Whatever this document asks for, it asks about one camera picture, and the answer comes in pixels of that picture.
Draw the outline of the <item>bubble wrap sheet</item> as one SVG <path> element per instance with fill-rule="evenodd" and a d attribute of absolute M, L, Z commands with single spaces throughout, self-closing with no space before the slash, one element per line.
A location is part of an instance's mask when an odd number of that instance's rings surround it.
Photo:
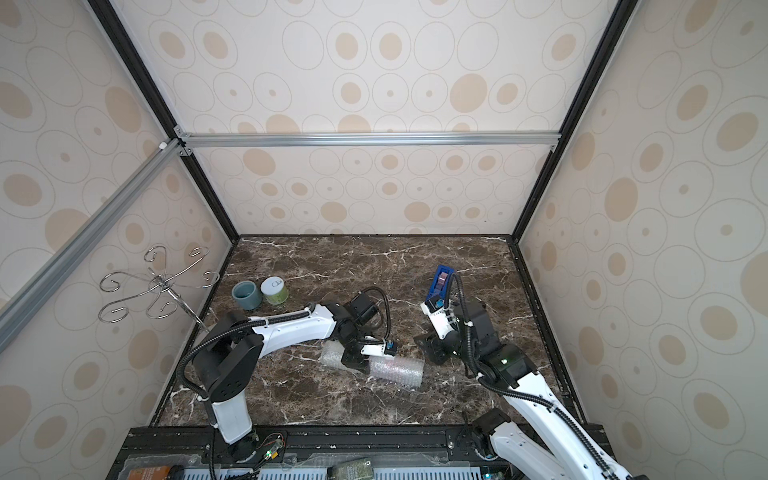
<path fill-rule="evenodd" d="M 322 348 L 319 361 L 329 368 L 352 374 L 366 374 L 399 385 L 418 389 L 422 385 L 424 361 L 405 357 L 370 357 L 362 372 L 342 363 L 344 348 L 338 341 L 327 341 Z"/>

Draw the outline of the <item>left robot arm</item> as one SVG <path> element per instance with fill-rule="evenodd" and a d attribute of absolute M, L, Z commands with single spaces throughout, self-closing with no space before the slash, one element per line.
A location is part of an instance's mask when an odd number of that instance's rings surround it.
<path fill-rule="evenodd" d="M 342 345 L 342 364 L 366 373 L 371 357 L 397 352 L 391 333 L 388 298 L 383 307 L 366 288 L 350 301 L 309 303 L 275 316 L 230 312 L 179 360 L 175 376 L 203 402 L 210 424 L 229 445 L 253 430 L 245 390 L 261 358 L 308 341 L 331 339 Z"/>

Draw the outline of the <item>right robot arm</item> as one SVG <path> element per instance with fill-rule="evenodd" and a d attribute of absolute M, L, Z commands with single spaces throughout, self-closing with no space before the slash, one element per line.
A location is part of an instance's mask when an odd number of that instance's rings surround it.
<path fill-rule="evenodd" d="M 529 479 L 632 479 L 556 398 L 525 352 L 500 340 L 485 305 L 437 296 L 421 304 L 432 333 L 415 341 L 430 362 L 462 360 L 481 386 L 502 396 L 546 444 L 541 447 L 502 412 L 477 422 L 476 451 L 507 461 Z"/>

